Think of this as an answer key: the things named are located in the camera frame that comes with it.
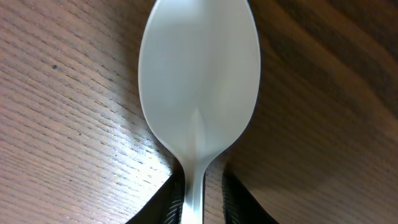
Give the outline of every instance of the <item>spoon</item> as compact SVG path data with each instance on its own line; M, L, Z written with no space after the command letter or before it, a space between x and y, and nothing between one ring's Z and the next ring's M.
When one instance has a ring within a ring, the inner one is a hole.
M246 0L157 0L139 56L139 94L185 174L183 224L203 223L203 176L242 134L257 100L259 41Z

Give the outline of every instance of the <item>spoon bowl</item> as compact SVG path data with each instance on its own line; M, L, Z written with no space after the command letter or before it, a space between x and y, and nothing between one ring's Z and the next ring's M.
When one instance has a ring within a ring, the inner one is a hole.
M185 173L182 223L203 223L203 176L244 131L260 79L246 0L158 0L139 56L139 94L154 135Z

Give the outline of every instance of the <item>spoon handle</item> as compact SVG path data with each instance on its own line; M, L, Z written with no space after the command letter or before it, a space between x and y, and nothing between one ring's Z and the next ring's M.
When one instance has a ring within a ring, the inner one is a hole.
M185 196L181 224L203 224L203 178L205 170L206 167L184 170Z

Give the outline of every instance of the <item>black object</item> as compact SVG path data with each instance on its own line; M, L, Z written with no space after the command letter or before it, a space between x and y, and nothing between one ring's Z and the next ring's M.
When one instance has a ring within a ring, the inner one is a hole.
M225 172L222 184L226 224L278 224L235 175Z
M223 174L224 218L226 224L278 224L230 172ZM185 180L182 172L173 174L126 224L179 224Z

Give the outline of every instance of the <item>wooden table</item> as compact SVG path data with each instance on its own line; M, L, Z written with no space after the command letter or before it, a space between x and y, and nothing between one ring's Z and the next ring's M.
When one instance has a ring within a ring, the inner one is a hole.
M398 3L253 0L262 53L223 162L280 223L398 223ZM124 223L171 174L137 90L154 0L0 0L0 223Z

